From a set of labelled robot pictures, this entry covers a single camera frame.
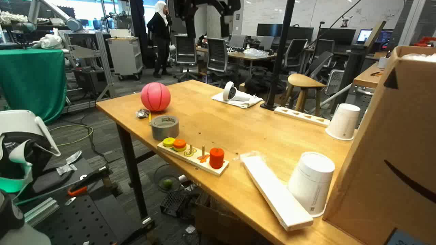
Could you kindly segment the red cylinder peg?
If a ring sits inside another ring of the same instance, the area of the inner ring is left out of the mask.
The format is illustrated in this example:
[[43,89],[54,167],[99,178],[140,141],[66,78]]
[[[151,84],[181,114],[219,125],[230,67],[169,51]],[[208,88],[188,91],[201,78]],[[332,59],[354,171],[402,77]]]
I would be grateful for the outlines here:
[[212,168],[220,168],[222,164],[223,164],[223,149],[222,148],[218,148],[218,146],[214,146],[210,149],[210,165]]

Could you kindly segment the white peg board toy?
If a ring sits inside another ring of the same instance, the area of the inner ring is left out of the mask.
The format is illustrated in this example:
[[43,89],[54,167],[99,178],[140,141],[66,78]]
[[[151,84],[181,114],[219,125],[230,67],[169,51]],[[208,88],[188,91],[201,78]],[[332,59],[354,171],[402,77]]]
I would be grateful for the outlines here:
[[220,175],[229,165],[229,161],[225,159],[223,155],[222,167],[212,168],[210,165],[210,150],[207,150],[204,146],[197,148],[180,137],[165,137],[161,142],[156,144],[156,146],[166,153],[170,153],[186,163],[193,164],[197,168],[201,168],[215,175]]

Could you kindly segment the green table cloth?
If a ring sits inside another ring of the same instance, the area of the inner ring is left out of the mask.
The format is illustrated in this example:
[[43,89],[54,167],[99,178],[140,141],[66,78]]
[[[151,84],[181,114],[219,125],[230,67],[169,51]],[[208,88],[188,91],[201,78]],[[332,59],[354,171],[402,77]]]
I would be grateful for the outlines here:
[[0,50],[0,88],[11,108],[27,108],[46,123],[65,106],[65,59],[60,48]]

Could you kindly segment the white cloth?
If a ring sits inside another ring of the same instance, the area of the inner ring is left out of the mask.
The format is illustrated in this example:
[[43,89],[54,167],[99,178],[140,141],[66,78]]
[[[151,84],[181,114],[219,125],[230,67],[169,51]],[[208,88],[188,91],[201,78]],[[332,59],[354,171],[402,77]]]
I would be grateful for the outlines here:
[[241,108],[248,108],[260,101],[260,97],[246,92],[237,91],[233,96],[225,99],[222,92],[212,95],[214,100],[220,103],[233,104]]

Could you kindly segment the white VR controller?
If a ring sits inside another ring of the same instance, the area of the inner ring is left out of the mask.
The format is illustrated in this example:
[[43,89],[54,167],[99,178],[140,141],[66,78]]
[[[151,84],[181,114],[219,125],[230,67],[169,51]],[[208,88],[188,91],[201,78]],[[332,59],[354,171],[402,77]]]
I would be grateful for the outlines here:
[[250,95],[240,91],[233,81],[227,81],[222,93],[223,100],[249,100]]

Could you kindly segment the grey duct tape roll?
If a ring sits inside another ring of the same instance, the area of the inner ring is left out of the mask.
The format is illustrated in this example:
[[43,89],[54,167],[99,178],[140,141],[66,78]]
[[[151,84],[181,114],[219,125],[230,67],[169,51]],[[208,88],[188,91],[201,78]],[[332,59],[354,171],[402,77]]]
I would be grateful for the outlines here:
[[178,119],[174,115],[158,115],[151,120],[152,137],[162,141],[165,137],[175,137],[178,134]]

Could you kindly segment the pink rubber ball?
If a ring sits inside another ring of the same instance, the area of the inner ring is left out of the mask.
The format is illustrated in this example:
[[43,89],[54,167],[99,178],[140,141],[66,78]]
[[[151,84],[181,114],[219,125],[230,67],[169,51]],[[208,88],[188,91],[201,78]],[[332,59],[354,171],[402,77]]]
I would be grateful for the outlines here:
[[165,111],[170,103],[170,91],[165,84],[152,81],[141,88],[140,100],[150,111]]

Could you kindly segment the near white paper cup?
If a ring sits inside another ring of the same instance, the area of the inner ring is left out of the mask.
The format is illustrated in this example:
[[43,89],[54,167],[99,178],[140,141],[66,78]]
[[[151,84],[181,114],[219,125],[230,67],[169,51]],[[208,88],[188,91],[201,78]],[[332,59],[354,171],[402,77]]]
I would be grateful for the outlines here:
[[287,187],[313,217],[324,212],[334,171],[335,163],[328,156],[306,150],[291,172]]

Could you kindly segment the far white paper cup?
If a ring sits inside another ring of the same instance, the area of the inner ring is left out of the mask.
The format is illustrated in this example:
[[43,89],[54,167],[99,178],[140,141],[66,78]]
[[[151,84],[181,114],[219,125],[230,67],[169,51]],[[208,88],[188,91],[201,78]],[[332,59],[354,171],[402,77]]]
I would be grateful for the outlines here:
[[338,140],[351,140],[361,108],[351,103],[340,103],[329,120],[325,131]]

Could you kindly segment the black office chair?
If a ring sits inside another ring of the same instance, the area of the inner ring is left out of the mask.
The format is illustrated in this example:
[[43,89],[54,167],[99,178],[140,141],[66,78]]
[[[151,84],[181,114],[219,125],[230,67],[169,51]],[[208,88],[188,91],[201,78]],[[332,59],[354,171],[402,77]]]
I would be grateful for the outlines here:
[[214,82],[218,82],[222,77],[227,74],[229,59],[226,40],[222,37],[208,37],[207,39],[207,70],[208,76]]

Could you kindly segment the round wooden stool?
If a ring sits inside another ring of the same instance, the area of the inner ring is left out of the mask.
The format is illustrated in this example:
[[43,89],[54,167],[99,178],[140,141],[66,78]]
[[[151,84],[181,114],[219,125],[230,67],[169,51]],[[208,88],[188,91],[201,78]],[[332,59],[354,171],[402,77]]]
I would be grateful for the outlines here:
[[298,88],[299,93],[295,101],[294,108],[302,111],[306,101],[308,89],[314,89],[314,114],[320,114],[320,91],[324,88],[324,84],[302,73],[291,73],[287,76],[287,88],[284,95],[284,101],[291,104],[293,89]]

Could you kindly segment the small crumpled silver object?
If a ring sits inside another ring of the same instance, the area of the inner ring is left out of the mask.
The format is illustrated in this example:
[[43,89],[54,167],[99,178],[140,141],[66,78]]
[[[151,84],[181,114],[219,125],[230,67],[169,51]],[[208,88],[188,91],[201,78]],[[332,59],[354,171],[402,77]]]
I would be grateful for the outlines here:
[[148,118],[148,115],[150,115],[150,111],[146,110],[146,108],[139,108],[139,110],[136,111],[136,116],[137,116],[137,118]]

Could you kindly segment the white rolling cabinet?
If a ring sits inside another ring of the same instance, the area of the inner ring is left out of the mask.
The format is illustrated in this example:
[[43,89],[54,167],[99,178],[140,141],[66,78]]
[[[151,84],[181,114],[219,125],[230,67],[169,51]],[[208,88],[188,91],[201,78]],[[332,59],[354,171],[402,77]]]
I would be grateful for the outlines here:
[[107,39],[113,69],[120,80],[133,76],[140,78],[143,70],[143,59],[139,39],[131,37],[109,37]]

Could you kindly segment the large cardboard box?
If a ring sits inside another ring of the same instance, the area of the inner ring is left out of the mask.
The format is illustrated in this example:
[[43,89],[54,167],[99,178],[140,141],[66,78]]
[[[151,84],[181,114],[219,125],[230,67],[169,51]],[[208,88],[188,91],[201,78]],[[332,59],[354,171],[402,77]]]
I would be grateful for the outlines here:
[[365,245],[436,245],[436,48],[398,46],[324,218]]

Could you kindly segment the person in black clothes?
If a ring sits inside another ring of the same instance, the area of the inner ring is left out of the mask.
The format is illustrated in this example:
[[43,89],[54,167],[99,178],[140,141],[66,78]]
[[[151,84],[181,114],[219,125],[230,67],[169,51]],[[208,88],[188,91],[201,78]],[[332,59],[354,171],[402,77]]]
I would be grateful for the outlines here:
[[170,42],[170,16],[167,3],[163,0],[155,2],[155,13],[147,22],[147,28],[151,32],[152,43],[156,46],[156,61],[152,71],[154,77],[167,74],[167,57],[169,57],[169,42]]

